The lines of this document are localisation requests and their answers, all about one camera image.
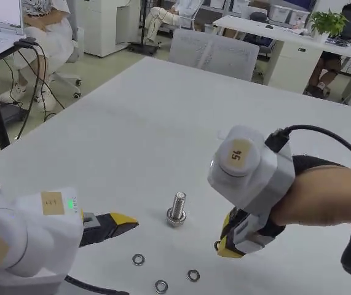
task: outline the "person sitting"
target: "person sitting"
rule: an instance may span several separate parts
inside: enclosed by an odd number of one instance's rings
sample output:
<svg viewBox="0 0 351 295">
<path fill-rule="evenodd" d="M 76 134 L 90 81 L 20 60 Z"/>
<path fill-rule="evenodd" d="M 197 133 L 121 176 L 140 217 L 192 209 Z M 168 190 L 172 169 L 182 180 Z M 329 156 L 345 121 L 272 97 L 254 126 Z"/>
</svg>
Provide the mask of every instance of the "person sitting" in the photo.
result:
<svg viewBox="0 0 351 295">
<path fill-rule="evenodd" d="M 163 23 L 171 26 L 190 27 L 191 18 L 199 9 L 202 0 L 177 0 L 169 10 L 153 7 L 145 21 L 145 42 L 155 43 L 157 31 Z"/>
<path fill-rule="evenodd" d="M 343 7 L 342 13 L 345 11 L 351 12 L 351 3 Z M 341 68 L 342 57 L 338 54 L 324 51 L 310 77 L 306 93 L 310 96 L 324 99 L 323 91 L 325 87 L 335 80 Z M 323 69 L 326 69 L 328 72 L 320 78 Z"/>
<path fill-rule="evenodd" d="M 12 89 L 0 95 L 3 103 L 15 103 L 23 98 L 26 85 L 36 81 L 36 73 L 40 81 L 37 85 L 35 102 L 40 111 L 51 111 L 56 101 L 48 88 L 49 75 L 54 73 L 74 51 L 72 41 L 73 31 L 67 19 L 70 11 L 66 0 L 22 0 L 23 22 L 25 34 L 33 37 L 43 48 L 44 53 L 38 46 L 37 58 L 33 49 L 20 49 L 20 53 L 14 54 L 14 65 L 18 70 L 18 81 Z"/>
</svg>

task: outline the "potted plant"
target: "potted plant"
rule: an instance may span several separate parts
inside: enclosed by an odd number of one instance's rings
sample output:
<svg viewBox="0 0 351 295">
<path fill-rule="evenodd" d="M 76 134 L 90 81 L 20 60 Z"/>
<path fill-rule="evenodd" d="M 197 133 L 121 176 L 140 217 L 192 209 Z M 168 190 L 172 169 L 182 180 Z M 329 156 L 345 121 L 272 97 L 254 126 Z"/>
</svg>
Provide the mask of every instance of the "potted plant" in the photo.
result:
<svg viewBox="0 0 351 295">
<path fill-rule="evenodd" d="M 337 36 L 342 33 L 348 20 L 343 14 L 337 14 L 331 10 L 327 12 L 315 12 L 310 16 L 312 22 L 312 36 L 316 41 L 324 43 L 328 36 Z"/>
</svg>

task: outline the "hand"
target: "hand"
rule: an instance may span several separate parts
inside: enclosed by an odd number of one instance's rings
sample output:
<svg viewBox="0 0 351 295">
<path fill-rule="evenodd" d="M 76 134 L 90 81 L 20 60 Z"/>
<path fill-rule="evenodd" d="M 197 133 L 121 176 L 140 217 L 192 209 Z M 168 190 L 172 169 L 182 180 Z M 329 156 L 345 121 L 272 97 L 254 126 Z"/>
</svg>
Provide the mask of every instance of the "hand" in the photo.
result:
<svg viewBox="0 0 351 295">
<path fill-rule="evenodd" d="M 171 13 L 171 14 L 177 14 L 178 15 L 178 11 L 176 11 L 174 7 L 171 7 L 171 9 L 169 9 L 168 12 Z"/>
<path fill-rule="evenodd" d="M 43 24 L 43 22 L 40 21 L 40 18 L 26 17 L 24 21 L 29 26 L 34 26 L 35 28 L 40 29 L 44 32 L 47 31 L 47 29 L 45 28 L 45 24 Z"/>
<path fill-rule="evenodd" d="M 351 169 L 318 167 L 297 176 L 271 212 L 279 226 L 332 226 L 351 223 Z"/>
</svg>

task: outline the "bolt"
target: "bolt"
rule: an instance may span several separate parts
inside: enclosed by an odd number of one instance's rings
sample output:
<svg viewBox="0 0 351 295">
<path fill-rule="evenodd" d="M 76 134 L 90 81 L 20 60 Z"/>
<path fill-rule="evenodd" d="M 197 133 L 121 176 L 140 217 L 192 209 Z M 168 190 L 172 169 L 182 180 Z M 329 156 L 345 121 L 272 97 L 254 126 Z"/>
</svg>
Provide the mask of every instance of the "bolt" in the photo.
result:
<svg viewBox="0 0 351 295">
<path fill-rule="evenodd" d="M 167 210 L 167 222 L 173 227 L 181 226 L 186 219 L 186 213 L 183 210 L 185 206 L 186 194 L 177 192 L 175 194 L 173 206 Z"/>
</svg>

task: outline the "metal washer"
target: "metal washer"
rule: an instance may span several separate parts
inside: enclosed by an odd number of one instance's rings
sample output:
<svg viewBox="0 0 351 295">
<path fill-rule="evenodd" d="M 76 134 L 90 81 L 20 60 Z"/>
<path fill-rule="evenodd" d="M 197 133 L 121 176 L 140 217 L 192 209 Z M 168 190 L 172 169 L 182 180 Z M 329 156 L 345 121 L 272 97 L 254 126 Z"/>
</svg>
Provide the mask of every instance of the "metal washer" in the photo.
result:
<svg viewBox="0 0 351 295">
<path fill-rule="evenodd" d="M 164 293 L 167 292 L 167 290 L 168 290 L 168 284 L 167 284 L 166 281 L 163 281 L 163 280 L 156 281 L 156 283 L 155 283 L 155 291 L 156 291 L 157 294 L 164 294 Z"/>
<path fill-rule="evenodd" d="M 187 272 L 187 279 L 192 281 L 193 283 L 197 282 L 200 279 L 200 273 L 197 269 L 191 269 Z"/>
<path fill-rule="evenodd" d="M 132 261 L 133 261 L 133 264 L 134 264 L 135 266 L 141 266 L 141 265 L 143 265 L 144 262 L 145 262 L 145 257 L 144 257 L 144 255 L 142 255 L 142 254 L 134 254 L 134 256 L 133 256 L 133 258 L 132 258 Z"/>
</svg>

